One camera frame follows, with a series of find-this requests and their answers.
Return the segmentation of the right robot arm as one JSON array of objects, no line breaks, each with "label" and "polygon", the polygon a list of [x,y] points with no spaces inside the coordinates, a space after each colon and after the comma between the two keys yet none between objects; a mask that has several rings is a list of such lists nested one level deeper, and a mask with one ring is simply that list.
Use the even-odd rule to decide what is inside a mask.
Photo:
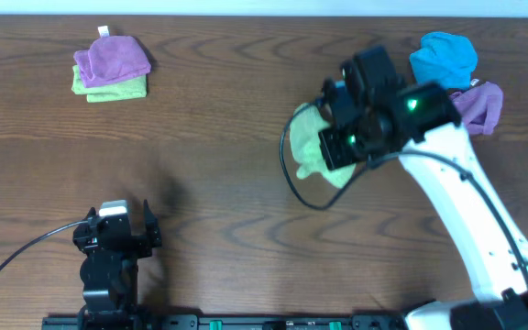
[{"label": "right robot arm", "polygon": [[431,201],[464,262],[474,297],[429,302],[410,329],[528,329],[528,240],[481,168],[461,116],[437,83],[408,85],[376,47],[343,62],[320,105],[332,125],[320,148],[330,170],[397,160]]}]

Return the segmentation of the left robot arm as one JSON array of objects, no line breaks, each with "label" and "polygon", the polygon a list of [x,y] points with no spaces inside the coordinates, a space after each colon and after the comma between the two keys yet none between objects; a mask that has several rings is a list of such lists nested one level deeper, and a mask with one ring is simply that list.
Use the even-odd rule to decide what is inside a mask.
[{"label": "left robot arm", "polygon": [[138,305],[138,261],[162,246],[158,218],[143,203],[145,231],[132,233],[127,201],[91,209],[73,232],[73,244],[86,256],[80,268],[84,307],[79,329],[151,329],[151,313]]}]

